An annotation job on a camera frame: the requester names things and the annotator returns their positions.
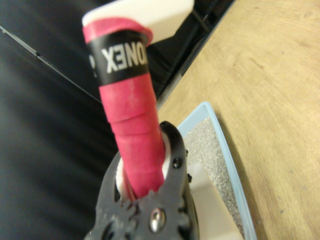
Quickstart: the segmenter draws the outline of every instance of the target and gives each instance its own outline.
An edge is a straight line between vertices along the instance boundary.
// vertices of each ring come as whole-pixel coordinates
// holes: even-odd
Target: white foam block
[[[194,0],[118,0],[89,11],[82,25],[105,18],[127,18],[153,33],[151,44],[175,35],[191,13]]]

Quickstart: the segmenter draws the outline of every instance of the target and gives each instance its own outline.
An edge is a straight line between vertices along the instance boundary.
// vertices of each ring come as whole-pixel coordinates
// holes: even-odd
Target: wooden surface
[[[225,134],[259,239],[320,239],[320,1],[236,0],[159,111],[201,102]]]

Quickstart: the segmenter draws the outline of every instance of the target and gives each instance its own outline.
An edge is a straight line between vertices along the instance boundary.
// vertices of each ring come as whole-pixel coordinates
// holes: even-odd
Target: metal screw
[[[161,208],[155,208],[151,212],[149,226],[153,233],[158,233],[162,230],[166,223],[166,213]]]
[[[192,181],[192,176],[188,173],[188,181],[189,181],[189,183],[191,183],[191,181]]]
[[[181,165],[182,165],[182,160],[180,159],[180,158],[178,158],[178,157],[176,157],[175,159],[173,159],[173,167],[175,168],[175,169],[178,169],[178,168],[180,168],[181,167]]]

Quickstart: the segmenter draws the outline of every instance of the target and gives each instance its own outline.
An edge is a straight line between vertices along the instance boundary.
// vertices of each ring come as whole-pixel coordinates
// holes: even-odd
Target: black screw
[[[189,181],[189,183],[191,183],[191,181],[192,181],[192,176],[188,173],[188,181]]]
[[[182,160],[178,157],[176,157],[175,159],[173,159],[173,168],[178,169],[181,167],[182,165]]]

